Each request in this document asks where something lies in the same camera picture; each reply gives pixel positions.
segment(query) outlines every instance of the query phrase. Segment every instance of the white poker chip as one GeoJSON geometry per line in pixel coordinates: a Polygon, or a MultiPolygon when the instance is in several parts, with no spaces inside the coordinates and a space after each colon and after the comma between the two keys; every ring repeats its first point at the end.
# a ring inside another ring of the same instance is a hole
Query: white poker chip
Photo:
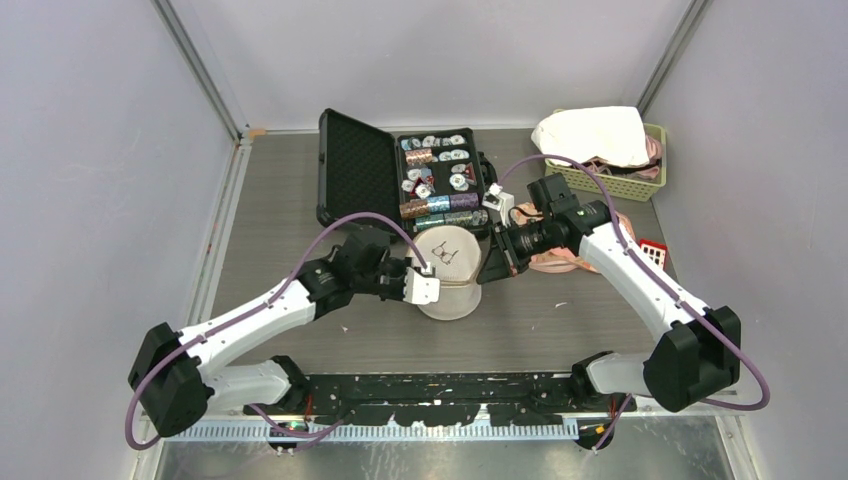
{"type": "Polygon", "coordinates": [[[461,173],[454,173],[451,175],[450,182],[453,188],[459,188],[465,185],[465,177],[461,173]]]}
{"type": "Polygon", "coordinates": [[[430,189],[423,183],[415,187],[415,194],[418,195],[418,198],[427,198],[430,196],[430,193],[432,193],[430,189]]]}

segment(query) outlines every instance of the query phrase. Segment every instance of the gray wood tabletop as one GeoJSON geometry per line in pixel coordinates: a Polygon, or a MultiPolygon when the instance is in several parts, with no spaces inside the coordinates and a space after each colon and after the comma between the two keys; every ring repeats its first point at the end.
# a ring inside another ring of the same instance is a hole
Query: gray wood tabletop
{"type": "MultiPolygon", "coordinates": [[[[530,130],[479,130],[475,137],[500,172],[538,153],[530,130]]],[[[213,316],[279,282],[321,231],[317,159],[317,134],[255,139],[213,316]]],[[[510,177],[506,187],[516,202],[529,201],[525,185],[543,173],[540,162],[510,177]]],[[[577,194],[584,202],[600,198],[577,194]]],[[[650,202],[619,199],[616,206],[632,220],[637,238],[663,241],[650,202]]],[[[343,238],[333,233],[314,257],[343,238]]],[[[484,285],[477,310],[453,322],[432,320],[409,304],[358,296],[344,309],[268,340],[238,363],[289,355],[306,373],[568,370],[602,350],[653,347],[636,313],[602,276],[528,271],[484,285]]]]}

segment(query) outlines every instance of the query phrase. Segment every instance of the laundry basket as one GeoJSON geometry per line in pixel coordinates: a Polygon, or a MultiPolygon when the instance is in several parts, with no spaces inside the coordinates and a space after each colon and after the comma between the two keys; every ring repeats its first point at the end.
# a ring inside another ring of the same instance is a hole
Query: laundry basket
{"type": "MultiPolygon", "coordinates": [[[[659,140],[663,146],[663,157],[660,166],[660,174],[657,176],[656,182],[648,182],[644,180],[631,180],[629,178],[616,177],[613,175],[596,174],[598,178],[604,182],[607,191],[614,197],[627,198],[640,202],[647,202],[651,195],[657,193],[660,188],[665,186],[665,175],[668,169],[668,147],[666,145],[665,129],[659,125],[645,124],[645,133],[659,140]]],[[[545,160],[545,174],[561,173],[565,175],[565,180],[568,186],[587,192],[598,192],[600,189],[588,175],[575,168],[566,167],[555,163],[551,159],[545,160]]]]}

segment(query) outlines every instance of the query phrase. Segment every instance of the reflective surface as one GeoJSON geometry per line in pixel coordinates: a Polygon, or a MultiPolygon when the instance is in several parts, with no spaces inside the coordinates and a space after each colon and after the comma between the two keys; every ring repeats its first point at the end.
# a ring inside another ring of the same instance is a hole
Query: reflective surface
{"type": "Polygon", "coordinates": [[[259,443],[168,443],[159,479],[727,479],[715,420],[622,419],[598,456],[573,442],[351,443],[294,456],[259,443]]]}

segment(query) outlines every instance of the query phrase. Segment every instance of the white towel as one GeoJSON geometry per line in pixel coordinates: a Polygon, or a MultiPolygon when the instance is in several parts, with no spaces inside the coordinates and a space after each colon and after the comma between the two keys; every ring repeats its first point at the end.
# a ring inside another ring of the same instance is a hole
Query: white towel
{"type": "Polygon", "coordinates": [[[645,148],[645,127],[634,107],[557,112],[539,122],[530,138],[542,153],[561,155],[580,163],[600,157],[610,165],[633,168],[650,161],[645,148]]]}

